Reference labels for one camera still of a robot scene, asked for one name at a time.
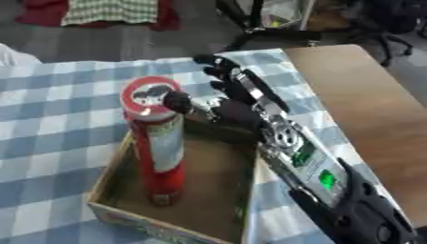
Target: red can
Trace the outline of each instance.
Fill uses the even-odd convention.
[[[179,85],[150,76],[131,82],[120,97],[145,189],[151,202],[160,206],[172,205],[184,184],[183,117],[163,106],[169,91],[180,91]]]

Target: prosthetic arm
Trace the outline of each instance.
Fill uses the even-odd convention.
[[[212,87],[228,99],[200,104],[171,91],[164,97],[166,107],[253,132],[261,156],[290,187],[289,195],[335,243],[416,243],[416,231],[405,216],[343,159],[333,157],[310,130],[289,119],[290,108],[254,72],[215,55],[194,61],[207,65],[204,72],[219,79]]]

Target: cardboard tray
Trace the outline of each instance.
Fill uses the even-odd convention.
[[[244,132],[185,121],[184,192],[171,207],[152,205],[128,134],[89,196],[106,222],[174,243],[238,243],[244,230],[256,158]]]

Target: checkered tablecloth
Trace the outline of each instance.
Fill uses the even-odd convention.
[[[62,26],[82,25],[95,21],[155,23],[158,0],[69,0]]]
[[[225,56],[262,76],[289,103],[296,121],[379,184],[285,53]],[[123,86],[164,75],[193,97],[219,95],[201,69],[189,58],[0,68],[0,244],[157,243],[100,223],[86,206],[86,192],[127,131],[119,102]],[[263,163],[256,165],[253,190],[248,242],[331,243]]]

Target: floor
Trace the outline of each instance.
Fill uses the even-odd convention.
[[[175,0],[181,29],[155,32],[144,26],[113,26],[106,29],[46,28],[15,23],[20,11],[16,0],[0,1],[0,43],[31,53],[43,62],[79,60],[119,61],[191,56],[217,52],[239,34],[239,29],[216,15],[214,0]],[[416,34],[405,39],[416,45],[411,57],[399,57],[389,72],[421,104],[427,107],[427,40]],[[328,39],[323,44],[335,44]],[[284,41],[252,42],[245,49],[286,48],[298,43]],[[376,44],[363,44],[378,60],[382,53]]]

